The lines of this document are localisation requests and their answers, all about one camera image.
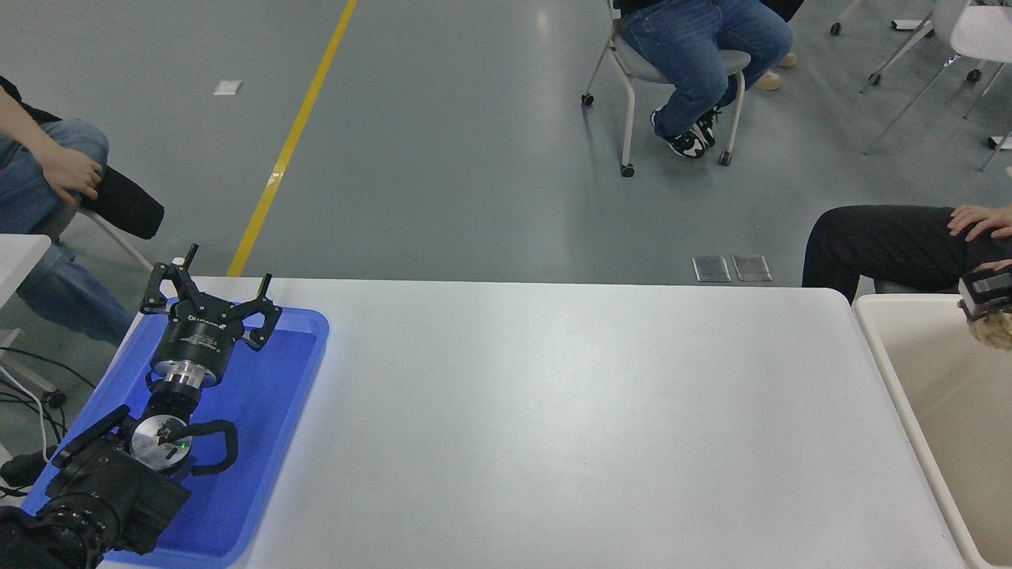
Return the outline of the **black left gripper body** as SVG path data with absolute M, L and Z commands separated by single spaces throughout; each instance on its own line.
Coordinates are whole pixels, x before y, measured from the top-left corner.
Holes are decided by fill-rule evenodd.
M 221 313 L 199 315 L 192 305 L 176 305 L 152 357 L 152 370 L 167 374 L 181 361 L 205 368 L 206 374 L 224 374 L 237 340 L 243 335 L 238 319 L 221 320 Z

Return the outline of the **person's right hand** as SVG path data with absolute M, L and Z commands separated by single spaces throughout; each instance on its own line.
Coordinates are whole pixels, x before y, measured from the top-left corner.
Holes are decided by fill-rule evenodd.
M 1011 205 L 1001 208 L 984 208 L 980 205 L 961 205 L 950 214 L 947 224 L 950 236 L 964 235 L 965 242 L 987 235 L 993 240 L 1011 237 Z

